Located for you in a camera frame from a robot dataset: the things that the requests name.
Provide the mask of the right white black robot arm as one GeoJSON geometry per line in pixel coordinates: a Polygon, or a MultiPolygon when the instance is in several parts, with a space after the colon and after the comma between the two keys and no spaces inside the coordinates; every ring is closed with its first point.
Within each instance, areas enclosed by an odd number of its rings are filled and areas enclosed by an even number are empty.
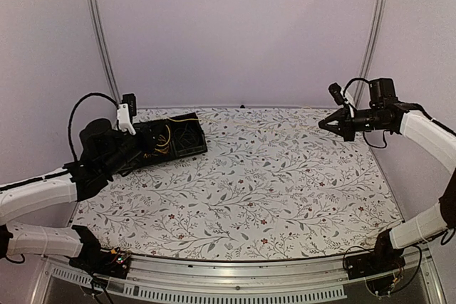
{"type": "Polygon", "coordinates": [[[413,218],[380,233],[368,266],[382,273],[395,263],[396,256],[416,243],[455,229],[455,132],[431,117],[422,105],[398,99],[391,78],[367,81],[369,104],[358,109],[348,88],[338,83],[328,91],[339,109],[318,123],[322,130],[352,142],[357,133],[384,131],[413,142],[450,174],[450,180],[437,203],[413,218]]]}

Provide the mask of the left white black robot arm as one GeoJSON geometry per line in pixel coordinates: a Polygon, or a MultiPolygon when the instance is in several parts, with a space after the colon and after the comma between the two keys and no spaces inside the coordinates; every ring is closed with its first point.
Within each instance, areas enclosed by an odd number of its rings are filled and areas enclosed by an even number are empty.
{"type": "Polygon", "coordinates": [[[115,174],[132,167],[134,159],[155,148],[157,134],[150,124],[135,124],[136,97],[124,94],[117,105],[116,126],[101,118],[80,133],[83,153],[55,171],[1,186],[1,257],[21,254],[76,258],[90,271],[100,271],[106,257],[99,240],[85,226],[52,229],[14,227],[14,219],[56,204],[95,197],[115,174]]]}

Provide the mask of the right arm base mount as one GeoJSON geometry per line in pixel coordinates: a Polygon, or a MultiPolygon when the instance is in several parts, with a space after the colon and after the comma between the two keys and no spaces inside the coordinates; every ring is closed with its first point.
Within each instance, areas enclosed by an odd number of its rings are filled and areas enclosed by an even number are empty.
{"type": "Polygon", "coordinates": [[[345,254],[343,269],[350,280],[398,270],[405,265],[404,249],[394,249],[389,243],[376,244],[372,251],[359,254],[345,254]]]}

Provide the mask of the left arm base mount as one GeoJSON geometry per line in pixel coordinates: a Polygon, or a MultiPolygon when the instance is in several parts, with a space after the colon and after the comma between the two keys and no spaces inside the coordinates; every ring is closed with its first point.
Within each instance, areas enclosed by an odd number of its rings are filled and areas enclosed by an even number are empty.
{"type": "Polygon", "coordinates": [[[90,276],[103,275],[126,279],[130,269],[130,254],[116,247],[104,250],[95,235],[85,226],[71,227],[79,237],[82,248],[76,257],[69,258],[68,264],[85,271],[90,276]]]}

